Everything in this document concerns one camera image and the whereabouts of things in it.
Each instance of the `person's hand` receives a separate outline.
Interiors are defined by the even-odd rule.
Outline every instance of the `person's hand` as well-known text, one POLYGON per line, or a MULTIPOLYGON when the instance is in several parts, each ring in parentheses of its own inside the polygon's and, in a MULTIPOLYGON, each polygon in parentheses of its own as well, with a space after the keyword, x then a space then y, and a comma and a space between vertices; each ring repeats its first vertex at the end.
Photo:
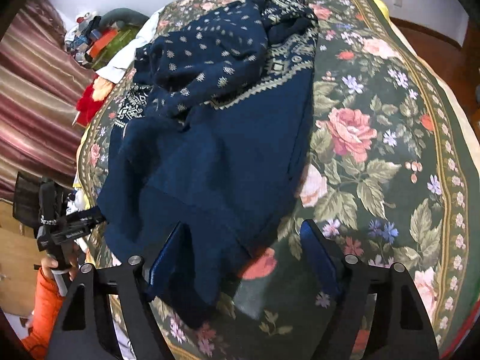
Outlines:
MULTIPOLYGON (((77 251, 79 247, 77 244, 74 244, 72 253, 68 256, 68 261, 71 264, 71 268, 68 273, 70 275, 70 280, 73 281, 78 272, 78 261, 77 261, 77 251)), ((52 269, 58 267, 58 261, 50 256, 45 256, 41 261, 42 271, 46 278, 55 280, 53 277, 52 269)))

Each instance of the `green floral fabric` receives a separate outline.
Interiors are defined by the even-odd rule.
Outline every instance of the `green floral fabric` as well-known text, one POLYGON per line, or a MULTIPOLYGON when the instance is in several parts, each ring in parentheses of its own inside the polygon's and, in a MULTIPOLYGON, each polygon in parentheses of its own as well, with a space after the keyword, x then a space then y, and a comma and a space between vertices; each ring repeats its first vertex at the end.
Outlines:
MULTIPOLYGON (((157 36, 234 0, 177 0, 157 36)), ((295 210, 277 241, 225 278, 218 314, 197 330, 159 299, 152 308, 178 359, 309 359, 335 306, 321 291, 299 240, 313 218, 326 237, 365 263, 405 264, 430 316, 440 350, 477 299, 479 177, 458 121, 436 79, 392 32, 373 0, 311 0, 320 35, 313 84, 310 153, 295 210)), ((107 176, 112 119, 134 69, 110 94, 82 146, 79 177, 95 204, 107 176)), ((118 264, 100 226, 90 260, 118 264)), ((374 298, 353 349, 361 356, 374 298)), ((112 311, 122 324, 121 309, 112 311)))

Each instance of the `metal screw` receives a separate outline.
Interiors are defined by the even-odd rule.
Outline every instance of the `metal screw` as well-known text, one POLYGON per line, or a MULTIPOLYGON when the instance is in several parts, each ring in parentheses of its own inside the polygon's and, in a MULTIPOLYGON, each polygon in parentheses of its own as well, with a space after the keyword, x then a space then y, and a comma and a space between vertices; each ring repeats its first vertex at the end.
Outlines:
POLYGON ((142 261, 142 257, 140 257, 140 256, 131 256, 131 257, 128 259, 128 264, 130 264, 131 266, 135 266, 135 265, 139 264, 140 261, 142 261))
POLYGON ((345 261, 349 264, 356 264, 358 263, 359 259, 357 256, 354 256, 353 254, 347 254, 345 256, 345 261))
POLYGON ((87 274, 87 273, 89 273, 91 270, 92 270, 92 264, 83 264, 83 265, 82 265, 82 268, 80 268, 80 271, 81 271, 83 274, 87 274))
POLYGON ((400 264, 399 262, 396 262, 393 264, 393 269, 395 269, 397 272, 403 272, 405 271, 405 266, 403 264, 400 264))

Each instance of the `curtain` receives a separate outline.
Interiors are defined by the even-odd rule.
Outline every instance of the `curtain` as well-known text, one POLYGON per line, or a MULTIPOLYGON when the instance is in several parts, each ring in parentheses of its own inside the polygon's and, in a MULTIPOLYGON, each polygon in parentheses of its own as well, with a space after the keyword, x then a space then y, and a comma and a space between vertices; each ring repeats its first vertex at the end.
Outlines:
POLYGON ((65 29, 48 0, 27 0, 0 42, 0 198, 17 172, 71 185, 82 128, 75 104, 93 79, 63 51, 65 29))

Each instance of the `orange jacket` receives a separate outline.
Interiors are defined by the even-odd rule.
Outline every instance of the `orange jacket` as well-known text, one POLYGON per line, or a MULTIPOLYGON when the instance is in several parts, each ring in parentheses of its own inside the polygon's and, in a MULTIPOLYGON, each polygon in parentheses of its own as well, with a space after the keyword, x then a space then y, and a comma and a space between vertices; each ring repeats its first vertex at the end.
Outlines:
POLYGON ((50 336, 62 303, 63 298, 58 293, 57 284, 46 278, 40 268, 35 291, 33 329, 30 335, 22 340, 23 346, 35 360, 43 360, 47 354, 50 336))

